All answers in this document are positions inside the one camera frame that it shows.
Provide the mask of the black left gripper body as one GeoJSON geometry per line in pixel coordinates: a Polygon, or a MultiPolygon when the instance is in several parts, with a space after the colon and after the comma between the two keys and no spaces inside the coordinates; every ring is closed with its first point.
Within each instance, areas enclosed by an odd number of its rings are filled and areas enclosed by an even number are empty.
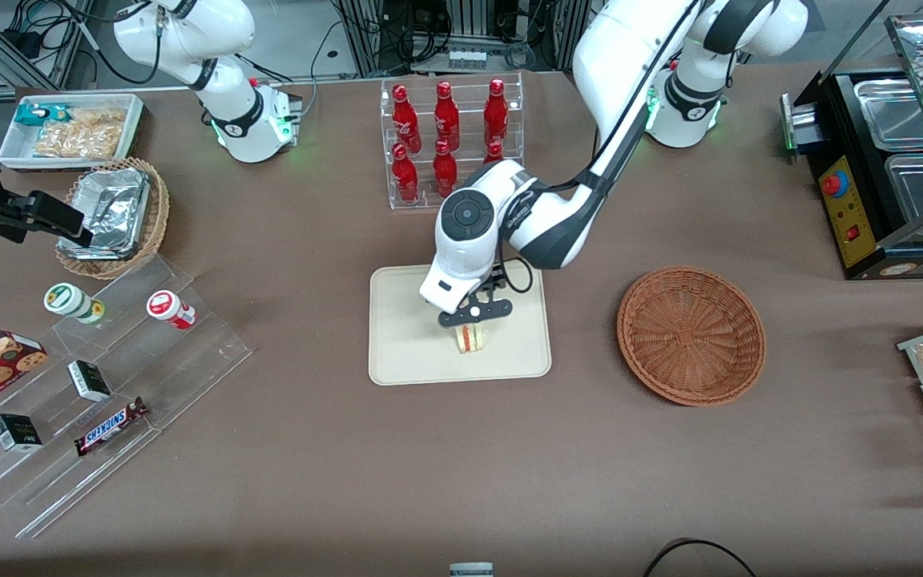
{"type": "Polygon", "coordinates": [[[483,282],[469,292],[464,302],[494,302],[498,293],[506,291],[510,286],[508,272],[505,268],[492,268],[483,282]]]}

